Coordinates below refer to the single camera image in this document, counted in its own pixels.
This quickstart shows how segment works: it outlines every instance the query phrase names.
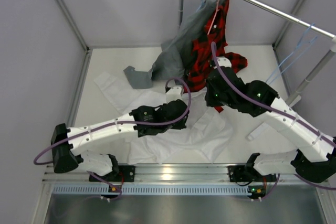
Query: white table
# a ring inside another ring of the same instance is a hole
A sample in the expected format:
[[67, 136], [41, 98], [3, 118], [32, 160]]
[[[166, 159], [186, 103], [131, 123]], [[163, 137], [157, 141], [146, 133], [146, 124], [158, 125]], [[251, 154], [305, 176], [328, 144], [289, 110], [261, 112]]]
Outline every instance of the white table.
[[[247, 58], [247, 68], [238, 73], [238, 76], [245, 82], [257, 79], [265, 81], [277, 67], [271, 46], [228, 46], [225, 49], [226, 52], [236, 52]], [[136, 70], [148, 71], [160, 52], [160, 47], [94, 49], [75, 126], [95, 124], [120, 115], [94, 83], [93, 80], [97, 76], [106, 71], [127, 81], [123, 73], [124, 68], [131, 65]], [[281, 78], [278, 78], [272, 84], [272, 87], [284, 99], [287, 97]], [[156, 82], [152, 90], [164, 93], [164, 82]], [[250, 142], [246, 139], [246, 136], [260, 125], [260, 122], [250, 115], [241, 114], [227, 107], [222, 113], [225, 113], [231, 121], [234, 135], [229, 145], [215, 161], [216, 163], [245, 163], [250, 155], [255, 152], [271, 154], [287, 152], [295, 148], [287, 139], [271, 128], [264, 131], [258, 139]], [[100, 153], [113, 154], [120, 163], [126, 163], [129, 144], [120, 139], [96, 147], [94, 150]], [[207, 160], [197, 151], [185, 150], [173, 155], [167, 163], [207, 163]]]

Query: red plaid shirt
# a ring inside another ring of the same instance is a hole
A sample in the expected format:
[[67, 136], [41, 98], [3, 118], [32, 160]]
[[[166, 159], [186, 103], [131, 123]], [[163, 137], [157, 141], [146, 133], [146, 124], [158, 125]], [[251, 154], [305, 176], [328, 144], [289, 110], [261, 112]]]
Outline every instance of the red plaid shirt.
[[[222, 5], [219, 5], [213, 27], [209, 35], [207, 32], [210, 28], [215, 13], [207, 21], [204, 26], [204, 33], [193, 41], [192, 58], [196, 59], [195, 64], [191, 69], [187, 70], [185, 81], [188, 84], [191, 92], [196, 92], [205, 87], [205, 79], [213, 70], [211, 66], [212, 53], [211, 42], [216, 42], [217, 53], [216, 56], [225, 56], [232, 64], [235, 73], [247, 66], [247, 59], [239, 54], [233, 52], [226, 53], [224, 47], [227, 46], [225, 39], [225, 24], [226, 16], [229, 9], [229, 0], [225, 0]], [[217, 111], [223, 110], [221, 107], [216, 108]]]

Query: white cloth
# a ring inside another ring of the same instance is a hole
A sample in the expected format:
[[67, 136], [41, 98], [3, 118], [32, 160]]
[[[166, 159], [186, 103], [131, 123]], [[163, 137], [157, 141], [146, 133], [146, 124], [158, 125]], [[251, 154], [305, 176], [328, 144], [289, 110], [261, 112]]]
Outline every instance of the white cloth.
[[[106, 72], [97, 77], [95, 83], [121, 114], [142, 105], [158, 106], [165, 103], [164, 94], [132, 89], [128, 83]], [[204, 96], [204, 90], [192, 94], [186, 129], [127, 140], [131, 146], [128, 163], [136, 164], [153, 158], [162, 164], [185, 149], [197, 150], [213, 163], [227, 145], [233, 128], [223, 113], [219, 114], [214, 108], [206, 106]], [[187, 102], [187, 96], [183, 95], [182, 99]]]

